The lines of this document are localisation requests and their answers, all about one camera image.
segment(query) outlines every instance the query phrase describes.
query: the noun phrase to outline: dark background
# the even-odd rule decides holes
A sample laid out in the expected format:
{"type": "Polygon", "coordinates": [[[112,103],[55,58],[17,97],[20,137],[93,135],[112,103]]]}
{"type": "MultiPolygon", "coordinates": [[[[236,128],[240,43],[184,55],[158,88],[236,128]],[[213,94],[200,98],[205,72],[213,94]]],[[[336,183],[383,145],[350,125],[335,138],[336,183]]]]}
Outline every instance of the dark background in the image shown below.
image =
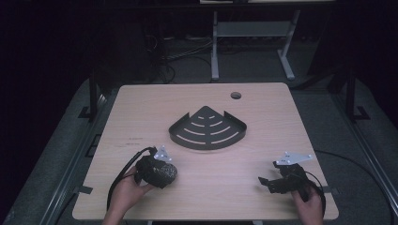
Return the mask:
{"type": "MultiPolygon", "coordinates": [[[[124,72],[140,71],[123,83],[150,82],[153,76],[148,70],[153,55],[147,55],[140,47],[145,44],[140,39],[141,26],[129,25],[136,41],[128,43],[116,33],[126,28],[120,24],[131,19],[129,13],[99,15],[91,8],[98,4],[0,2],[0,221],[18,196],[74,93],[90,73],[108,70],[102,72],[102,76],[110,76],[101,85],[103,89],[120,85],[123,79],[117,76],[124,72]],[[126,46],[133,51],[126,52],[126,46]],[[131,58],[138,60],[137,64],[127,67],[124,62],[131,58]]],[[[344,64],[342,74],[350,69],[355,71],[398,127],[398,16],[394,13],[397,9],[396,1],[338,2],[329,16],[309,76],[344,64]]],[[[166,32],[182,37],[186,32],[194,33],[188,24],[192,20],[199,22],[199,28],[207,27],[201,26],[207,20],[197,18],[196,14],[168,18],[166,32]]],[[[320,34],[312,32],[311,27],[324,24],[314,23],[311,18],[310,10],[302,14],[296,38],[318,38],[320,34]]],[[[151,24],[156,20],[145,22],[151,24]]]]}

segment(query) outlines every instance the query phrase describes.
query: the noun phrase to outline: white bracket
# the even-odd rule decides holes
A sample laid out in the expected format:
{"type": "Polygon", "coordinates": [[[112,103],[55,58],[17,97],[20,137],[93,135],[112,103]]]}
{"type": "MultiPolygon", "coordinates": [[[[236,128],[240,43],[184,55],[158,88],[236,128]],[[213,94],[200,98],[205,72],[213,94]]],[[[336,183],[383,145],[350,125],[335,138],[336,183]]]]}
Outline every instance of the white bracket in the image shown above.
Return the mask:
{"type": "Polygon", "coordinates": [[[284,152],[284,156],[276,161],[277,165],[293,165],[302,161],[307,161],[313,159],[311,155],[302,155],[298,153],[284,152]]]}
{"type": "Polygon", "coordinates": [[[170,162],[172,159],[169,157],[169,155],[166,152],[166,148],[164,145],[162,145],[159,149],[158,152],[156,152],[155,156],[153,157],[154,159],[164,161],[164,162],[170,162]]]}

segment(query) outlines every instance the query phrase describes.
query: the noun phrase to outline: floor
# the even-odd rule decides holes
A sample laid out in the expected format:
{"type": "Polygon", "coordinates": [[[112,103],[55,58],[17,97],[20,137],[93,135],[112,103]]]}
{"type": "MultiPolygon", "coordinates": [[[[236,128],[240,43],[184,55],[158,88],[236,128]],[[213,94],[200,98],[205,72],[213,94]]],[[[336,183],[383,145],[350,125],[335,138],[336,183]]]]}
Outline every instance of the floor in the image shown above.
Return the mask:
{"type": "MultiPolygon", "coordinates": [[[[211,82],[209,48],[177,57],[198,46],[206,46],[208,39],[171,38],[165,42],[170,59],[175,60],[170,60],[168,67],[160,67],[152,83],[211,82]]],[[[310,80],[312,77],[306,73],[316,42],[292,44],[288,59],[297,76],[294,81],[285,78],[277,57],[276,50],[283,42],[283,39],[266,38],[225,41],[219,55],[220,79],[215,83],[278,82],[295,87],[310,80]]],[[[327,90],[331,76],[304,90],[291,91],[339,208],[340,216],[326,224],[390,224],[389,204],[377,184],[398,187],[398,131],[359,81],[355,103],[362,106],[371,119],[349,121],[344,114],[345,90],[337,95],[327,90]],[[377,180],[357,164],[321,151],[351,158],[377,180]]],[[[89,105],[88,81],[82,83],[4,224],[100,224],[100,221],[76,220],[71,212],[117,91],[117,87],[112,87],[101,95],[99,113],[88,123],[88,119],[79,118],[82,108],[89,105]]],[[[389,190],[392,196],[397,196],[394,188],[389,190]]],[[[394,218],[394,224],[398,224],[396,215],[394,218]]],[[[146,224],[146,221],[125,221],[125,224],[146,224]]],[[[300,223],[289,220],[264,221],[264,224],[300,223]]]]}

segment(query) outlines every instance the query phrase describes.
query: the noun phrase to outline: black equipment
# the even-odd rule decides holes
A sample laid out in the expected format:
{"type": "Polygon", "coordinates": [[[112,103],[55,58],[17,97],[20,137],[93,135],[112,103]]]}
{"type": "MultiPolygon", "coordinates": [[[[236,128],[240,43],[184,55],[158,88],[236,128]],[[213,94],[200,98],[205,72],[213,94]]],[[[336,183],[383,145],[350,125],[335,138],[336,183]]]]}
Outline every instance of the black equipment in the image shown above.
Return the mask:
{"type": "Polygon", "coordinates": [[[275,168],[280,169],[283,178],[276,180],[267,180],[263,177],[258,177],[261,185],[267,186],[271,193],[285,194],[289,191],[297,190],[301,199],[304,202],[309,200],[307,187],[311,186],[321,197],[323,215],[325,215],[326,199],[324,191],[318,187],[313,181],[308,179],[304,169],[297,163],[292,165],[278,165],[276,161],[273,162],[275,168]]]}
{"type": "Polygon", "coordinates": [[[109,209],[112,194],[116,185],[121,180],[128,177],[128,175],[125,175],[126,171],[131,167],[132,163],[134,163],[134,161],[137,160],[139,156],[141,156],[145,151],[148,150],[150,156],[142,157],[139,161],[137,161],[135,165],[137,168],[137,173],[134,175],[134,181],[138,184],[141,179],[144,179],[150,185],[153,185],[157,188],[164,188],[167,185],[170,185],[176,179],[176,167],[173,164],[155,159],[155,154],[158,152],[158,150],[156,149],[156,147],[147,147],[135,154],[135,156],[126,164],[126,166],[111,184],[108,192],[106,209],[109,209]]]}

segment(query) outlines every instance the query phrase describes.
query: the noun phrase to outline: gray carpet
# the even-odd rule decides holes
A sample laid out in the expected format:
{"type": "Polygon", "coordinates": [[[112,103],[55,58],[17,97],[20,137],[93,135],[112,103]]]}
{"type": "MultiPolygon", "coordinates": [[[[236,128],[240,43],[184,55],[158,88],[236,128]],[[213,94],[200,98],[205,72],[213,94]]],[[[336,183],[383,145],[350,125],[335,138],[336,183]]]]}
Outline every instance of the gray carpet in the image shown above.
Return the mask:
{"type": "MultiPolygon", "coordinates": [[[[288,54],[297,78],[289,82],[275,50],[277,43],[263,43],[261,48],[248,48],[243,52],[220,54],[220,80],[218,83],[283,82],[295,86],[310,79],[305,74],[311,63],[315,43],[294,43],[288,54]]],[[[198,43],[170,40],[170,55],[181,53],[198,43]]],[[[211,78],[209,52],[195,54],[169,65],[176,72],[173,83],[208,83],[211,78]]],[[[302,91],[292,91],[299,114],[315,150],[327,151],[352,158],[372,170],[361,144],[347,123],[339,104],[344,93],[333,96],[326,91],[329,78],[302,91]]],[[[162,83],[157,79],[153,83],[162,83]]],[[[378,108],[369,90],[358,82],[356,103],[364,107],[371,120],[359,121],[355,127],[369,143],[392,183],[398,187],[398,132],[386,115],[378,108]]],[[[101,134],[117,95],[117,88],[99,105],[99,115],[93,123],[78,118],[84,106],[89,105],[88,82],[84,82],[70,103],[64,117],[50,139],[35,170],[11,210],[7,225],[14,224],[100,224],[100,221],[78,221],[71,216],[76,197],[75,188],[82,185],[91,157],[86,151],[96,134],[101,134]],[[59,201],[55,210],[49,205],[59,201]]],[[[340,216],[326,224],[389,224],[389,209],[380,190],[370,176],[351,162],[334,156],[316,153],[340,216]]],[[[126,224],[145,224],[127,221],[126,224]]],[[[265,221],[265,224],[300,224],[299,221],[265,221]]]]}

